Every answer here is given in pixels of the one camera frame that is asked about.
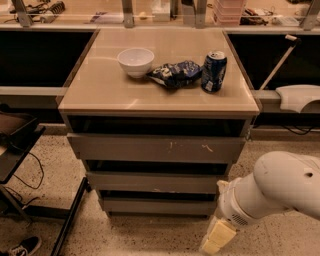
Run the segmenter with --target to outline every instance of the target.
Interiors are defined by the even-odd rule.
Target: cable
[[[294,134],[297,134],[297,135],[306,135],[310,132],[320,132],[320,131],[312,131],[313,129],[316,129],[317,127],[316,126],[311,126],[309,128],[306,128],[306,129],[303,129],[303,128],[299,128],[297,126],[293,126],[294,129],[296,130],[299,130],[300,132],[296,132],[294,131],[292,128],[289,128],[288,126],[282,126],[283,128],[287,129],[288,131],[294,133]]]
[[[10,145],[11,147],[13,147],[14,149],[16,149],[16,150],[18,150],[18,151],[20,151],[20,152],[22,152],[22,153],[25,153],[25,152],[26,152],[25,150],[23,150],[23,149],[17,147],[16,145],[14,145],[13,142],[10,140],[10,137],[9,137],[6,133],[0,131],[0,135],[5,136],[5,137],[6,137],[6,142],[9,143],[9,145]],[[38,164],[39,164],[39,167],[40,167],[40,170],[41,170],[41,174],[42,174],[42,175],[41,175],[41,178],[40,178],[39,184],[38,184],[37,186],[33,187],[33,186],[27,184],[25,181],[23,181],[19,176],[15,175],[15,174],[13,174],[13,176],[16,177],[16,178],[17,178],[20,182],[22,182],[25,186],[27,186],[27,187],[29,187],[29,188],[31,188],[31,189],[36,190],[36,189],[38,189],[38,188],[41,186],[41,184],[42,184],[42,181],[43,181],[43,178],[44,178],[44,170],[43,170],[43,166],[42,166],[42,164],[41,164],[40,159],[39,159],[35,154],[33,154],[33,153],[31,153],[31,152],[27,152],[27,154],[33,156],[33,157],[37,160],[37,162],[38,162]]]
[[[23,197],[22,197],[17,191],[15,191],[14,189],[12,189],[12,188],[10,188],[10,187],[4,187],[4,188],[5,188],[7,191],[8,191],[8,190],[11,190],[13,193],[15,193],[15,194],[19,197],[19,198],[17,198],[17,197],[14,196],[12,193],[10,193],[10,191],[8,191],[8,193],[10,193],[11,196],[13,196],[15,199],[17,199],[17,200],[23,205],[22,210],[26,209],[26,208],[30,205],[30,203],[33,202],[34,200],[40,199],[40,197],[36,196],[36,197],[30,199],[27,203],[23,203],[23,202],[22,202]]]

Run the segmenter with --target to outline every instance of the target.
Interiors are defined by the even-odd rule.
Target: terrazzo floor
[[[252,172],[262,154],[284,150],[320,157],[320,134],[293,135],[287,131],[254,132],[230,172],[230,179]],[[84,176],[65,136],[64,127],[48,127],[32,153],[40,158],[45,176],[39,189],[33,190],[13,177],[10,187],[32,204],[69,208]],[[28,156],[16,175],[32,185],[40,180],[39,166]],[[198,248],[209,224],[208,219],[160,216],[108,217],[98,204],[93,190],[85,193],[61,255],[83,256],[200,256]],[[27,225],[20,218],[0,218],[0,250],[15,245],[30,235],[42,237],[36,255],[50,255],[62,227],[62,221],[35,219]],[[320,255],[320,222],[297,212],[276,214],[259,224],[241,230],[216,255]]]

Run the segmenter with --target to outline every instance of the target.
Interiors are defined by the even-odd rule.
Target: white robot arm
[[[239,228],[288,210],[320,220],[319,158],[282,151],[263,155],[253,173],[225,186],[217,212]]]

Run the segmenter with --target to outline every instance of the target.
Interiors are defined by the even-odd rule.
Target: crumpled chip bag
[[[147,76],[167,89],[179,89],[201,77],[202,68],[193,61],[166,63],[147,73]]]

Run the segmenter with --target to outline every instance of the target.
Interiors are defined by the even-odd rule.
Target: drawer
[[[230,163],[244,146],[242,137],[192,137],[69,133],[79,159]]]
[[[96,190],[197,194],[216,194],[217,181],[225,179],[213,175],[138,172],[87,172],[86,176]]]
[[[115,194],[102,193],[99,199],[102,210],[110,213],[143,213],[143,214],[182,214],[182,215],[212,215],[216,209],[216,201],[212,196],[194,197],[193,195],[179,195],[167,199],[161,193],[155,198],[145,198],[143,193],[138,194]]]

